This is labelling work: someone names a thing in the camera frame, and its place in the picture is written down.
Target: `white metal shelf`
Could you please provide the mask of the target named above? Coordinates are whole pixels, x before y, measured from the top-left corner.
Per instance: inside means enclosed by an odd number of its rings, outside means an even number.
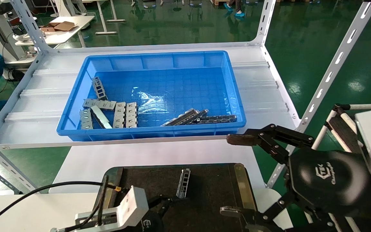
[[[261,128],[270,123],[294,129],[296,121],[293,120],[291,114],[297,115],[297,113],[295,109],[288,108],[290,104],[292,105],[291,100],[283,97],[287,95],[287,91],[284,87],[280,88],[277,85],[262,50],[259,47],[247,47],[242,43],[235,43],[235,45],[238,46],[209,46],[187,50],[225,50],[228,52],[247,118],[247,124],[241,129],[241,132],[244,132],[246,128]],[[143,48],[153,48],[153,46],[143,46]],[[166,50],[137,50],[135,53],[174,51],[177,50],[173,50],[169,46]],[[57,135],[56,127],[84,59],[93,54],[119,53],[126,53],[126,51],[54,53],[44,57],[40,66],[32,73],[28,85],[21,91],[18,101],[6,115],[0,127],[0,148],[104,144],[101,141],[90,143],[71,141],[66,136]],[[156,138],[154,140],[108,141],[107,143],[182,141],[189,139]]]

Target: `white bracket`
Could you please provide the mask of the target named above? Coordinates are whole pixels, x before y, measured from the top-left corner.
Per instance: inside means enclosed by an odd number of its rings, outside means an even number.
[[[360,6],[359,11],[356,13],[356,16],[353,19],[349,30],[346,32],[345,37],[343,38],[339,48],[337,49],[336,54],[334,54],[334,57],[331,60],[330,65],[328,66],[326,73],[324,74],[323,79],[321,80],[316,92],[314,93],[313,98],[307,106],[300,125],[298,126],[296,131],[299,131],[301,133],[305,132],[307,126],[316,113],[324,96],[326,95],[328,89],[336,78],[337,73],[340,71],[341,66],[343,65],[344,61],[355,45],[370,17],[371,2],[363,2]],[[289,155],[291,155],[293,153],[294,146],[289,145],[287,146],[286,150],[289,151]],[[285,165],[278,163],[266,184],[266,188],[272,188],[277,178],[285,169]]]

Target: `shelf surface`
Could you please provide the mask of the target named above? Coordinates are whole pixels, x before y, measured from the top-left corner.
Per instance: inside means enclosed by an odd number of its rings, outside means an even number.
[[[37,70],[32,73],[27,87],[20,93],[19,100],[13,110],[6,115],[5,122],[0,128],[0,147],[59,147],[225,138],[199,136],[76,142],[68,137],[59,136],[56,127],[81,65],[85,57],[95,54],[225,50],[231,59],[247,118],[246,126],[239,132],[244,132],[246,128],[262,128],[270,123],[291,129],[296,127],[296,120],[293,119],[295,118],[293,115],[297,115],[296,110],[290,109],[289,106],[293,105],[291,99],[282,86],[280,77],[272,75],[274,66],[270,68],[260,47],[248,46],[247,43],[216,43],[63,50],[61,53],[47,54],[40,61]]]

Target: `white pipe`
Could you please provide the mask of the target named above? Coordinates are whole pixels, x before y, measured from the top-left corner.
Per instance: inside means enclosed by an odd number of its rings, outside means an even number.
[[[312,145],[312,149],[313,149],[313,150],[317,150],[317,148],[319,147],[321,141],[322,141],[323,138],[324,138],[324,135],[326,134],[326,131],[327,131],[327,127],[326,127],[325,125],[322,126],[322,128],[321,128],[319,134],[318,134],[317,137],[316,137],[315,142],[314,142],[313,145]]]
[[[352,131],[357,134],[356,123],[350,118],[347,113],[342,113],[340,117],[346,122],[346,124],[352,129]]]
[[[371,104],[350,105],[350,110],[371,110]]]
[[[346,143],[340,138],[340,135],[335,131],[335,130],[331,130],[330,131],[334,138],[336,138],[336,140],[339,142],[339,144],[341,145],[341,147],[343,147],[343,149],[347,152],[352,152],[352,150],[350,150],[350,148],[346,145]]]

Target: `black cable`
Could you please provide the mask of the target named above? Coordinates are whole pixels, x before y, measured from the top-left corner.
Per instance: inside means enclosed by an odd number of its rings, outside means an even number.
[[[109,179],[108,175],[104,176],[100,198],[99,198],[97,204],[95,205],[94,209],[91,211],[91,214],[82,223],[80,223],[78,225],[75,225],[75,226],[70,226],[70,227],[64,228],[64,232],[70,232],[70,231],[73,231],[73,230],[76,230],[76,229],[80,229],[81,227],[83,227],[85,224],[87,224],[94,217],[94,214],[97,212],[97,210],[99,208],[102,208],[102,205],[104,204],[105,192],[107,190],[105,185],[106,185],[106,183],[108,183],[108,179]],[[102,209],[101,209],[101,212],[98,212],[97,218],[99,218],[99,217],[102,217]]]
[[[14,205],[16,205],[17,203],[19,203],[20,201],[24,200],[25,198],[39,192],[39,191],[43,191],[45,189],[48,189],[48,188],[54,188],[54,187],[58,187],[58,186],[64,186],[64,185],[100,185],[102,186],[103,183],[100,183],[100,182],[92,182],[92,181],[68,181],[68,182],[61,182],[61,183],[55,183],[55,184],[51,184],[51,185],[46,185],[44,187],[41,187],[41,188],[37,188],[33,191],[30,191],[29,193],[23,195],[22,197],[18,198],[16,201],[12,202],[9,206],[5,207],[3,210],[0,211],[0,216],[5,213],[6,211],[8,211],[10,208],[12,208]],[[116,188],[116,186],[114,185],[107,185],[108,188]]]
[[[99,199],[100,208],[98,209],[98,216],[97,216],[97,225],[101,226],[103,224],[103,208],[104,208],[104,200],[106,198],[106,184],[108,183],[108,176],[104,176],[103,178],[103,186],[101,191],[101,198]]]

